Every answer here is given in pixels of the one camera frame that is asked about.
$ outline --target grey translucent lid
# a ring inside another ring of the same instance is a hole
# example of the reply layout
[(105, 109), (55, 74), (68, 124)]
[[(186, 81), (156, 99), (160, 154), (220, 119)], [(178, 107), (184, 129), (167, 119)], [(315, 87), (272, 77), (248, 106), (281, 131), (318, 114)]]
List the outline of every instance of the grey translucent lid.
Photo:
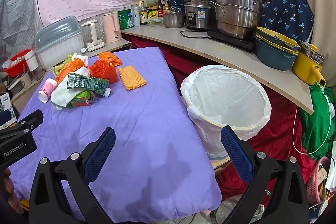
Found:
[(36, 53), (83, 32), (77, 18), (69, 16), (39, 30), (35, 37)]

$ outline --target floor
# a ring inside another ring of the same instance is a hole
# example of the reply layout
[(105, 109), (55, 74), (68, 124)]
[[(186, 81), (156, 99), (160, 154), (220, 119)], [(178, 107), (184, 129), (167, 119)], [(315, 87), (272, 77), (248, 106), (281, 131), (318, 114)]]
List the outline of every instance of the floor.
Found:
[(174, 219), (169, 221), (160, 221), (152, 224), (210, 224), (210, 223), (200, 213), (196, 213), (185, 218)]

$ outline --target pink paper cup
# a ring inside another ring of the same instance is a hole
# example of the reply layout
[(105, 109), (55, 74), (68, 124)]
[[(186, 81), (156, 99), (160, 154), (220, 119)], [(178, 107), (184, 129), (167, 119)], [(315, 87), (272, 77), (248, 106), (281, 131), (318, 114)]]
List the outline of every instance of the pink paper cup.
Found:
[(46, 103), (51, 96), (51, 93), (56, 89), (57, 82), (54, 79), (48, 78), (40, 91), (37, 94), (37, 97), (41, 102)]

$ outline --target yellow lid knob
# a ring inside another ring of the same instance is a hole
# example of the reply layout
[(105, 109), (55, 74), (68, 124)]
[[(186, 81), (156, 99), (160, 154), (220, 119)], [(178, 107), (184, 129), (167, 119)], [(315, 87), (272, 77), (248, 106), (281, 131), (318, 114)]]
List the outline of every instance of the yellow lid knob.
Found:
[(309, 46), (313, 51), (315, 51), (315, 52), (317, 52), (317, 47), (316, 46), (314, 46), (313, 44), (310, 44), (310, 46)]

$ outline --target dish storage box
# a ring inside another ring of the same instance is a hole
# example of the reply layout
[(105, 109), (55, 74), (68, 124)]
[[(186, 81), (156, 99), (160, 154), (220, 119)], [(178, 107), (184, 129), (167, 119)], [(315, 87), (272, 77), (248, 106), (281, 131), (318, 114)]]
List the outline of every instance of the dish storage box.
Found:
[(35, 47), (35, 53), (46, 70), (65, 60), (69, 53), (80, 52), (84, 41), (77, 18), (69, 16), (39, 30)]

